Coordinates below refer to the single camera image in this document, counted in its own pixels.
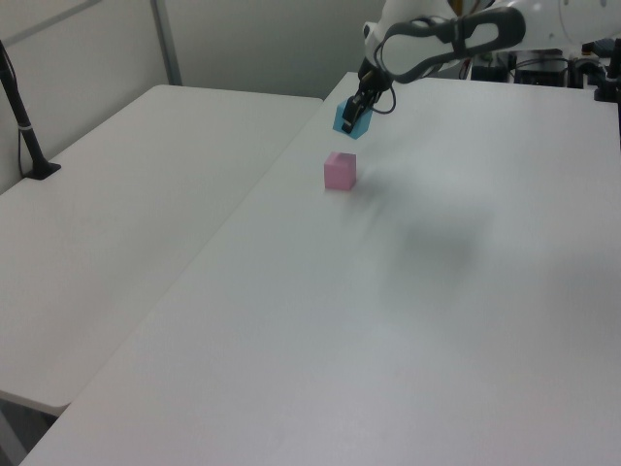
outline blue cube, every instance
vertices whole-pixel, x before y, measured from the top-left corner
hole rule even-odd
[[[337,108],[337,116],[334,118],[334,126],[333,129],[343,134],[347,134],[343,131],[343,111],[345,110],[345,105],[347,105],[347,101],[341,102],[339,107]],[[373,111],[371,109],[367,109],[367,111],[358,119],[356,125],[353,127],[353,131],[351,134],[347,134],[352,139],[358,139],[360,136],[365,134],[369,129],[369,125],[371,124],[371,116],[373,115]]]

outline pink cube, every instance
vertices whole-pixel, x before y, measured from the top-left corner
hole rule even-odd
[[[350,191],[356,184],[356,156],[332,152],[323,164],[323,178],[326,189]]]

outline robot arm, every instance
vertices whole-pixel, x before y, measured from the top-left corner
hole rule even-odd
[[[503,0],[457,17],[446,0],[386,0],[364,27],[360,87],[343,113],[343,131],[393,81],[411,83],[460,59],[495,50],[557,49],[621,33],[621,0]]]

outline white table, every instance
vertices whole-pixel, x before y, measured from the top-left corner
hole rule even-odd
[[[319,104],[155,87],[0,196],[0,398],[62,412]]]
[[[24,465],[619,464],[616,106],[425,80],[353,142],[355,87]],[[358,153],[349,193],[331,150]]]

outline white wall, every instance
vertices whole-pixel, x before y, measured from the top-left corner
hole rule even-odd
[[[10,9],[4,11],[3,2],[0,16],[6,19]],[[47,158],[152,86],[167,83],[148,0],[103,0],[7,47],[7,52]],[[0,90],[0,192],[18,181],[16,132]],[[27,160],[27,151],[23,155]]]
[[[184,85],[324,98],[383,0],[165,0]]]

